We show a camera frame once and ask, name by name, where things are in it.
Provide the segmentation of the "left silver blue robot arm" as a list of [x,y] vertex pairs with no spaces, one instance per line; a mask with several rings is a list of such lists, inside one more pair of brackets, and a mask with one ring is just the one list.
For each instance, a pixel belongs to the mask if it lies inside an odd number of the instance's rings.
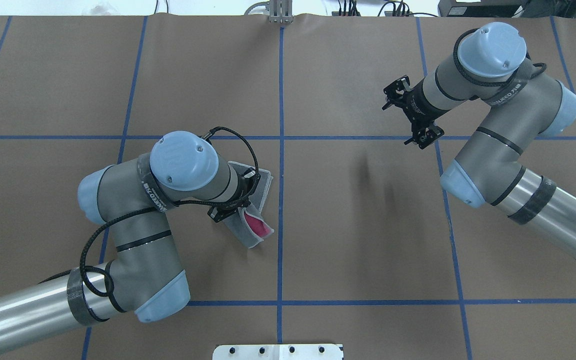
[[122,313],[160,321],[189,303],[167,212],[201,205],[216,223],[235,214],[245,220],[262,180],[249,141],[253,165],[243,172],[219,155],[210,139],[221,130],[167,133],[150,152],[83,178],[78,205],[98,229],[75,268],[0,297],[0,354]]

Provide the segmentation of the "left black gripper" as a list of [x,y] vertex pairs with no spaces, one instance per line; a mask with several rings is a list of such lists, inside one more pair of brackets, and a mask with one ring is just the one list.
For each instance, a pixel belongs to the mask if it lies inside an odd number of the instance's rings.
[[237,198],[238,207],[263,206],[263,169],[262,168],[235,168],[238,176]]

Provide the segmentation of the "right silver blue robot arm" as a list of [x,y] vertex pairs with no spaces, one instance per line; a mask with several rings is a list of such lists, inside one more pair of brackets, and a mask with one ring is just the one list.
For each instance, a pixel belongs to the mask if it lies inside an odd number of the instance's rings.
[[402,76],[386,86],[384,109],[402,109],[406,143],[421,150],[444,136],[435,122],[466,101],[490,110],[439,178],[442,189],[473,208],[489,204],[576,260],[576,197],[519,158],[536,137],[553,137],[576,120],[576,94],[530,59],[517,28],[490,22],[466,30],[452,54],[418,84]]

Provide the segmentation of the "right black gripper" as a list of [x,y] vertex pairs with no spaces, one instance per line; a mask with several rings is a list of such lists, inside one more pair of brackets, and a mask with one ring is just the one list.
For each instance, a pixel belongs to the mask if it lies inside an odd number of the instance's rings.
[[386,103],[382,111],[391,107],[402,109],[410,122],[412,132],[420,132],[433,125],[444,115],[444,110],[432,105],[426,98],[422,88],[411,88],[410,77],[401,76],[386,86],[383,90]]

